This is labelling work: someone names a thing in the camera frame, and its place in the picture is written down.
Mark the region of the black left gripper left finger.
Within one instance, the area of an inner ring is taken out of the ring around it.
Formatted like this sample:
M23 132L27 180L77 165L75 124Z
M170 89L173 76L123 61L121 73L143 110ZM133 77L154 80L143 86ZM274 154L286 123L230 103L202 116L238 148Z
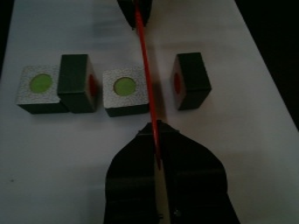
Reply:
M157 224L155 144L150 124L111 161L106 201L103 224Z

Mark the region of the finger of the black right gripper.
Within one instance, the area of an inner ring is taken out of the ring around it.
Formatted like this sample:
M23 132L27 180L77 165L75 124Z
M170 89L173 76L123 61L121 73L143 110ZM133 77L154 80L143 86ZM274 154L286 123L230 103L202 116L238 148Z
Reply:
M137 28L135 4L134 0L117 0L121 10L125 14L126 21L133 29Z
M147 25L149 19L151 17L153 2L154 0L138 0L143 26Z

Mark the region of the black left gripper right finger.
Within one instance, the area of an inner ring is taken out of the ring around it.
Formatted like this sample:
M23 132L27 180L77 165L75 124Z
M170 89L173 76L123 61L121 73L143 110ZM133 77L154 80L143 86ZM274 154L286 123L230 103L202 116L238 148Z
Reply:
M241 224L221 160L167 123L158 125L171 224Z

